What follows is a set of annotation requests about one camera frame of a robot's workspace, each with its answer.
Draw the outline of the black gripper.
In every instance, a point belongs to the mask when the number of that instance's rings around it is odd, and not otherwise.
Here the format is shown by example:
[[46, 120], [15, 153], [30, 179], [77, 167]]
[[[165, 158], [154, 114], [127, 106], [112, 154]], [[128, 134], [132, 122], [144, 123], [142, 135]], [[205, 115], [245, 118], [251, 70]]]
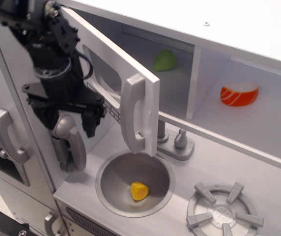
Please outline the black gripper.
[[75, 76], [42, 79], [23, 85], [22, 91], [28, 95], [36, 116], [50, 130], [57, 124], [59, 110], [70, 111], [81, 114], [83, 129], [91, 138], [106, 113], [104, 99]]

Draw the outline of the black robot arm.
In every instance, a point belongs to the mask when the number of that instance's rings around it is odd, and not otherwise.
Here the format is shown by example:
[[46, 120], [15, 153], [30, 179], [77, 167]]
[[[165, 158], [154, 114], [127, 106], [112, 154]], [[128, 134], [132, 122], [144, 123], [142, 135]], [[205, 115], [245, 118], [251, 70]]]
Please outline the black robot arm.
[[69, 25], [54, 0], [0, 0], [0, 24], [8, 27], [27, 50], [39, 82], [22, 90], [40, 121], [57, 125], [59, 111], [78, 113], [88, 137], [105, 116], [104, 99], [84, 85], [93, 68], [84, 75], [76, 46], [78, 29]]

